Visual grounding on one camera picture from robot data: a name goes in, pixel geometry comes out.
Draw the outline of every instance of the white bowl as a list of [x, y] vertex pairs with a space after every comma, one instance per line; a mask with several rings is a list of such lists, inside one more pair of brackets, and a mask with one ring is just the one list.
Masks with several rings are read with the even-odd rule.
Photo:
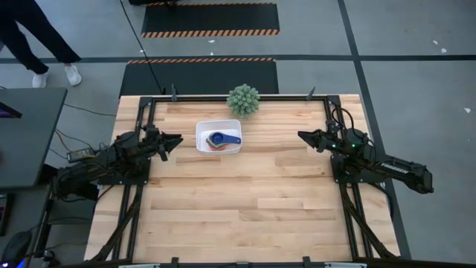
[[[220, 131], [226, 135], [233, 135], [241, 138], [241, 144], [229, 144], [224, 150], [213, 151], [207, 143], [207, 138], [211, 133]], [[196, 149], [207, 156], [219, 156], [239, 153], [243, 146], [241, 135], [241, 123], [236, 120], [202, 121], [196, 125]]]

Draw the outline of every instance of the wooden plank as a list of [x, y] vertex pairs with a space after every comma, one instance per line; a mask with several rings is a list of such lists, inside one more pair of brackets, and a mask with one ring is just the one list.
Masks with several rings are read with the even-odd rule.
[[[121, 98], [114, 135], [133, 129], [139, 98]], [[341, 102], [356, 127], [367, 132], [359, 96], [341, 95]], [[168, 162], [152, 158], [134, 262], [168, 263], [171, 257], [187, 263], [288, 262], [303, 256], [349, 261], [330, 154], [316, 153], [297, 136], [298, 130], [325, 129], [323, 106], [263, 101], [256, 115], [241, 120], [244, 143], [239, 154], [201, 155], [195, 148], [196, 123], [230, 118], [225, 103], [157, 105], [155, 125], [166, 133], [181, 133], [184, 141]], [[349, 117], [344, 118], [349, 127]], [[369, 226], [398, 254], [385, 196], [369, 185], [360, 189]], [[115, 228], [121, 194], [122, 187], [115, 187], [97, 204], [85, 258], [94, 256]], [[360, 232], [356, 234], [363, 255]]]

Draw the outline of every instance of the hazard tape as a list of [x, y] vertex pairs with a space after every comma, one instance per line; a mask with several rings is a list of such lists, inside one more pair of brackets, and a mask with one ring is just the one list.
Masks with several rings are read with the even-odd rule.
[[273, 58], [204, 58], [204, 59], [162, 59], [162, 60], [130, 60], [127, 64], [141, 63], [223, 63], [223, 62], [268, 62]]
[[203, 37], [203, 36], [270, 36], [277, 35], [278, 29], [257, 30], [208, 30], [208, 31], [162, 31], [142, 33], [143, 38]]
[[[276, 3], [274, 3], [274, 2], [212, 3], [212, 4], [182, 4], [182, 3], [177, 3], [176, 5], [178, 5], [178, 6], [205, 6], [205, 5], [238, 5], [238, 4], [276, 4]], [[163, 2], [150, 3], [150, 4], [147, 5], [147, 7], [158, 6], [158, 5], [165, 5], [165, 3], [163, 3]]]

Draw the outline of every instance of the green plant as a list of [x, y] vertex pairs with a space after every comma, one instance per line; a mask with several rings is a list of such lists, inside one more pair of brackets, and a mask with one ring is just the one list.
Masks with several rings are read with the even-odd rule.
[[255, 88], [243, 84], [230, 91], [226, 104], [231, 108], [234, 115], [239, 118], [247, 118], [259, 109], [260, 96]]

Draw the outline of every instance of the white sneaker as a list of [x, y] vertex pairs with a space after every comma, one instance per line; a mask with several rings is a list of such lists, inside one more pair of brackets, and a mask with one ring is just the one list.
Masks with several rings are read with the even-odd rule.
[[48, 80], [48, 74], [50, 71], [46, 71], [44, 74], [34, 74], [33, 82], [31, 83], [34, 88], [44, 88], [46, 87], [46, 80]]
[[76, 66], [65, 66], [65, 72], [68, 76], [69, 83], [72, 86], [77, 86], [81, 83], [81, 80], [83, 78], [81, 77], [81, 74], [77, 71]]

